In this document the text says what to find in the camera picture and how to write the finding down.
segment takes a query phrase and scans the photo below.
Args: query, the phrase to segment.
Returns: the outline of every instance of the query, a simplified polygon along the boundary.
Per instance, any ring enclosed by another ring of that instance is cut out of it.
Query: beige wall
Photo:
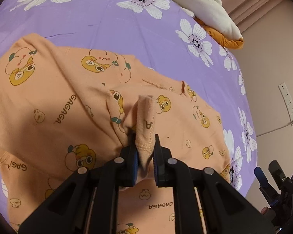
[[[256,134],[290,122],[278,85],[285,82],[293,99],[293,3],[285,0],[243,33],[243,50],[234,51],[245,80]],[[258,166],[274,184],[268,165],[277,160],[287,176],[293,174],[293,127],[257,138]],[[247,199],[266,206],[256,180]]]

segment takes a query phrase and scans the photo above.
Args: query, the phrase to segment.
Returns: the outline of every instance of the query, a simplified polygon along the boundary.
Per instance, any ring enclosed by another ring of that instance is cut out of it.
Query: metal rivet
[[[167,162],[169,164],[176,164],[177,163],[177,159],[170,158],[170,159],[167,160]]]
[[[118,157],[118,158],[115,158],[115,159],[114,159],[114,162],[115,162],[115,163],[122,163],[122,162],[124,162],[124,159],[121,158],[121,157]]]
[[[78,168],[77,172],[79,174],[85,174],[87,172],[87,170],[88,169],[86,167],[80,167],[80,168]]]
[[[212,175],[212,174],[214,174],[214,170],[213,170],[212,168],[210,168],[210,167],[206,167],[206,168],[204,169],[204,172],[205,172],[206,174],[208,174],[208,175]]]

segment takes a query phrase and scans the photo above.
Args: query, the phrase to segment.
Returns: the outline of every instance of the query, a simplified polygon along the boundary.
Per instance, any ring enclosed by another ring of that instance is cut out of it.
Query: orange garment
[[[205,23],[198,19],[197,17],[194,20],[204,28],[204,30],[222,47],[230,49],[242,49],[244,45],[244,40],[241,38],[239,40],[228,40],[222,33],[213,29],[210,26],[205,25]]]
[[[219,113],[133,55],[56,47],[37,34],[18,40],[0,59],[0,171],[11,225],[17,230],[73,171],[117,157],[131,128],[138,184],[120,192],[118,233],[173,233],[172,190],[154,182],[155,134],[188,166],[227,175]]]

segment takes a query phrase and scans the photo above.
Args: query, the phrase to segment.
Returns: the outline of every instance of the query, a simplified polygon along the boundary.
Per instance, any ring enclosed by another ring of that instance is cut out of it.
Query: white power strip
[[[279,89],[281,91],[282,97],[284,99],[285,105],[287,106],[287,110],[289,112],[290,120],[293,121],[293,100],[289,93],[289,90],[285,83],[280,84]]]

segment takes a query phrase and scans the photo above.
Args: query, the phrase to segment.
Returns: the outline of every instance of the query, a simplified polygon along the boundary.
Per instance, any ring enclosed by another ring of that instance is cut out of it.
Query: purple floral bedspread
[[[55,45],[134,54],[145,66],[185,80],[221,113],[230,182],[246,195],[257,144],[240,68],[179,5],[171,0],[4,0],[0,57],[33,32]],[[7,194],[0,176],[0,211],[6,219]]]

